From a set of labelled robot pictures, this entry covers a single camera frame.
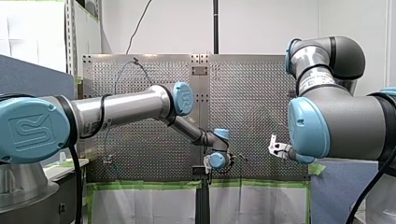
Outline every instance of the perforated metal panel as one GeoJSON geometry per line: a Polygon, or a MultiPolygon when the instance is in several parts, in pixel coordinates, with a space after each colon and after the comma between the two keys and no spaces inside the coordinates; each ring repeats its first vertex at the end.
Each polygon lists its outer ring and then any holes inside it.
{"type": "Polygon", "coordinates": [[[304,179],[306,166],[268,152],[272,133],[277,133],[278,142],[289,142],[287,105],[295,81],[284,72],[284,57],[215,55],[209,59],[209,126],[230,129],[230,150],[240,155],[224,176],[304,179]]]}
{"type": "MultiPolygon", "coordinates": [[[[306,177],[306,166],[275,158],[267,148],[271,133],[277,133],[279,142],[289,141],[287,104],[294,80],[284,73],[283,56],[210,55],[201,64],[191,60],[201,57],[197,55],[89,55],[84,58],[84,94],[144,91],[149,82],[141,68],[129,63],[134,57],[155,84],[190,82],[197,96],[192,118],[202,128],[230,129],[230,150],[241,157],[230,173],[215,177],[306,177]],[[192,75],[197,65],[209,66],[208,74],[192,75]]],[[[186,138],[153,119],[111,129],[106,148],[105,138],[106,133],[96,137],[90,182],[191,180],[191,167],[202,161],[202,154],[186,138]],[[106,155],[113,156],[112,164],[103,163],[106,155]]]]}
{"type": "MultiPolygon", "coordinates": [[[[134,57],[145,67],[154,84],[190,80],[190,55],[90,55],[84,58],[87,74],[84,74],[84,82],[90,79],[92,82],[85,83],[84,89],[92,90],[91,97],[146,90],[149,82],[144,72],[130,63],[134,57]]],[[[106,134],[99,133],[96,137],[97,159],[89,166],[90,182],[111,179],[191,180],[190,142],[163,122],[142,120],[112,128],[107,138],[106,134]],[[107,155],[113,157],[111,164],[103,163],[107,155]]]]}

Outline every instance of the wall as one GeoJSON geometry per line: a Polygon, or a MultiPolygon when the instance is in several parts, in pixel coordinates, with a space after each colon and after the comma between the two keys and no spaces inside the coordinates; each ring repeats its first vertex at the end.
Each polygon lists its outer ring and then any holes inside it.
{"type": "Polygon", "coordinates": [[[102,53],[101,30],[99,20],[75,1],[75,25],[77,39],[78,76],[83,77],[84,54],[102,53]]]}
{"type": "MultiPolygon", "coordinates": [[[[146,3],[102,1],[103,53],[125,53],[146,3]]],[[[211,0],[153,1],[130,53],[213,51],[212,12],[211,0]]],[[[283,54],[296,36],[318,36],[318,0],[219,1],[220,53],[283,54]]]]}
{"type": "Polygon", "coordinates": [[[366,70],[356,95],[379,91],[386,85],[388,54],[387,0],[320,0],[320,36],[345,35],[357,41],[366,56],[366,70]]]}
{"type": "Polygon", "coordinates": [[[64,3],[0,1],[0,54],[65,72],[64,3]]]}

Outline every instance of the black cable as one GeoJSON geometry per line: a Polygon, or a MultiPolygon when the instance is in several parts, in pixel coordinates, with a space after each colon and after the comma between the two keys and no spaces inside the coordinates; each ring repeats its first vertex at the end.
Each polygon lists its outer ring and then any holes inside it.
{"type": "MultiPolygon", "coordinates": [[[[396,109],[396,101],[393,100],[393,98],[391,97],[387,97],[387,100],[389,100],[389,102],[392,103],[394,108],[396,109]]],[[[379,181],[382,175],[387,171],[387,169],[390,167],[390,165],[392,164],[395,158],[396,158],[396,147],[393,148],[386,162],[381,166],[381,168],[376,173],[375,177],[370,181],[370,183],[367,185],[367,187],[359,196],[358,200],[353,205],[353,208],[352,210],[350,210],[349,216],[347,217],[346,224],[351,224],[353,222],[353,219],[355,218],[355,214],[358,211],[359,207],[361,206],[361,203],[363,202],[364,198],[367,196],[370,190],[375,186],[375,184],[379,181]]]]}
{"type": "Polygon", "coordinates": [[[128,49],[126,50],[126,53],[125,53],[125,54],[128,54],[128,53],[129,53],[129,49],[130,49],[131,46],[132,46],[132,40],[134,39],[134,36],[136,35],[137,30],[139,29],[140,22],[142,22],[143,18],[144,18],[145,15],[146,15],[146,11],[148,10],[149,4],[151,3],[151,1],[152,1],[152,0],[148,0],[148,3],[146,4],[145,10],[143,11],[143,14],[142,14],[142,16],[140,17],[140,20],[139,20],[139,22],[138,22],[137,25],[136,25],[136,29],[134,29],[134,33],[131,35],[131,38],[129,39],[129,46],[128,46],[128,49]]]}
{"type": "Polygon", "coordinates": [[[136,58],[134,58],[134,64],[137,65],[137,66],[139,66],[139,67],[142,69],[142,71],[145,73],[146,79],[147,79],[148,82],[149,82],[149,85],[151,86],[151,85],[152,85],[152,81],[151,81],[151,79],[149,78],[149,74],[148,74],[148,72],[146,71],[145,67],[143,67],[143,65],[142,65],[141,63],[139,63],[139,60],[137,60],[136,58]]]}
{"type": "Polygon", "coordinates": [[[81,223],[82,217],[82,176],[81,176],[81,167],[79,166],[78,154],[74,145],[69,146],[70,154],[72,155],[73,164],[75,167],[76,174],[76,194],[77,194],[77,207],[76,207],[76,220],[75,224],[81,223]]]}
{"type": "Polygon", "coordinates": [[[100,110],[101,110],[101,117],[99,120],[99,125],[96,128],[96,130],[91,133],[90,135],[84,136],[84,137],[80,137],[81,139],[87,139],[87,138],[91,138],[94,137],[97,133],[100,132],[100,130],[102,129],[103,123],[105,122],[105,99],[111,96],[111,94],[106,94],[104,96],[102,96],[101,100],[100,100],[100,110]]]}

